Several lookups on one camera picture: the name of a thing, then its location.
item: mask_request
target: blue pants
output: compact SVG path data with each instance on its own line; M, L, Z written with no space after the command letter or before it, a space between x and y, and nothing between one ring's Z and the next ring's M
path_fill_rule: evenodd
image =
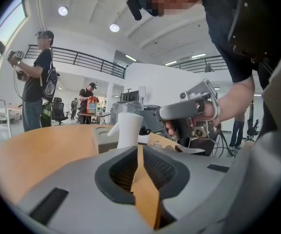
M233 123L233 130L232 130L232 136L231 136L231 142L230 145L231 147L234 146L240 146L243 138L243 127L244 127L244 122L237 121L235 120Z
M42 99L34 102L22 102L22 122L25 132L41 128Z

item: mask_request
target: white cup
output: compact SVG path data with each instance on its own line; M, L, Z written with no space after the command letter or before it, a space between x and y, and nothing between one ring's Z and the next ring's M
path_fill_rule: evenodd
M117 123L108 132L108 136L120 130L117 148L136 146L138 144L138 135L142 120L143 117L137 114L127 112L119 113Z

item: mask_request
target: wooden table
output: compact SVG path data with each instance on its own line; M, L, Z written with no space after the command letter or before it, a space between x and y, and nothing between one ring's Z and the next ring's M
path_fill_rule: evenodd
M7 119L7 127L8 127L8 134L9 137L12 137L12 132L10 130L10 117L9 117L9 112L10 111L16 111L22 113L22 107L14 107L14 106L8 106L6 108L6 119Z
M98 125L64 125L28 131L0 145L0 193L17 204L26 192L44 178L69 162L97 155L93 130ZM175 147L176 143L150 134L148 145ZM138 152L138 169L132 191L136 207L147 223L154 228L157 220L158 191L143 167Z
M103 122L102 124L105 124L106 125L106 119L105 117L109 115L111 115L111 113L96 113L96 114L83 114L83 113L79 113L79 115L82 115L82 116L91 116L91 117L97 117L98 118L98 123L100 124L100 119L103 119Z

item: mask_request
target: black metal railing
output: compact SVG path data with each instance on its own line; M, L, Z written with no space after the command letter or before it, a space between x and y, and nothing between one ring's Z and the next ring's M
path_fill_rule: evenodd
M170 65L169 67L179 68L194 73L210 72L210 70L217 71L217 70L228 69L226 62L224 61L222 56L191 59L191 60Z
M36 59L40 53L41 51L37 45L30 44L25 58ZM116 63L70 49L53 47L53 61L90 68L122 79L125 78L126 68Z

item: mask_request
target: gray box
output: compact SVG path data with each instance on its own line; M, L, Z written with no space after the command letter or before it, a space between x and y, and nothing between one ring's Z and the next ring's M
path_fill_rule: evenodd
M108 136L107 134L110 129L111 128L109 127L96 127L94 129L93 142L97 154L102 154L110 149L117 148L117 144L119 142L119 131L111 136Z

